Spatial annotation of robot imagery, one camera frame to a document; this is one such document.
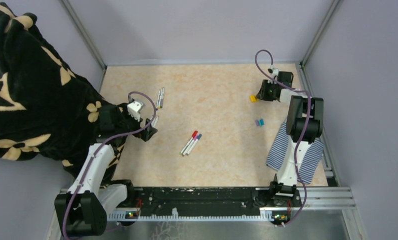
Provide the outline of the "green end white marker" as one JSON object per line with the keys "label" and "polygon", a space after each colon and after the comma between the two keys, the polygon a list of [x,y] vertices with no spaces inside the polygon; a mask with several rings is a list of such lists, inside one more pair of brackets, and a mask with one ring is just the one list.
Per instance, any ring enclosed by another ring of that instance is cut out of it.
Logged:
{"label": "green end white marker", "polygon": [[162,102],[162,99],[163,99],[163,95],[164,95],[164,88],[162,87],[160,90],[159,90],[159,96],[158,96],[158,100],[157,100],[157,109],[160,109],[161,108],[161,102]]}

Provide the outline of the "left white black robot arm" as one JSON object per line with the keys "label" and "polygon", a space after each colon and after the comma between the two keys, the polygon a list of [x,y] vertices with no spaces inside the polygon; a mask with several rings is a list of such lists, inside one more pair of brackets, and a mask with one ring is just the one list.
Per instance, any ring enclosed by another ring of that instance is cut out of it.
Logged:
{"label": "left white black robot arm", "polygon": [[84,162],[69,189],[57,195],[54,205],[62,237],[66,240],[100,236],[106,231],[108,216],[117,207],[132,206],[137,194],[128,179],[110,181],[105,186],[106,172],[117,164],[119,150],[114,141],[133,135],[148,141],[157,133],[153,126],[157,109],[150,118],[142,119],[144,104],[134,100],[122,108],[105,106],[99,111],[96,141],[89,146]]}

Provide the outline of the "orange cap white marker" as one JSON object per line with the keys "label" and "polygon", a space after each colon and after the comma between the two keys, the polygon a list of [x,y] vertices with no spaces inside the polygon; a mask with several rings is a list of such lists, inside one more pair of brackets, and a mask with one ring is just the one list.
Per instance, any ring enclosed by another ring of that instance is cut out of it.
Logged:
{"label": "orange cap white marker", "polygon": [[163,101],[164,101],[164,94],[165,94],[165,88],[162,89],[162,94],[161,94],[161,100],[160,100],[160,109],[163,107]]}

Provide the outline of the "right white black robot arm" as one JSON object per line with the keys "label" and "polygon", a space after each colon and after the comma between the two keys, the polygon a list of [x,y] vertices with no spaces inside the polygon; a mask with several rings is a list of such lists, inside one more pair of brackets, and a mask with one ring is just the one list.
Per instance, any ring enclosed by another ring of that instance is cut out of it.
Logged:
{"label": "right white black robot arm", "polygon": [[259,100],[289,105],[265,162],[276,170],[268,193],[274,206],[302,204],[297,185],[312,181],[323,150],[319,138],[323,130],[324,100],[293,88],[292,78],[292,73],[280,72],[272,79],[264,79],[256,95]]}

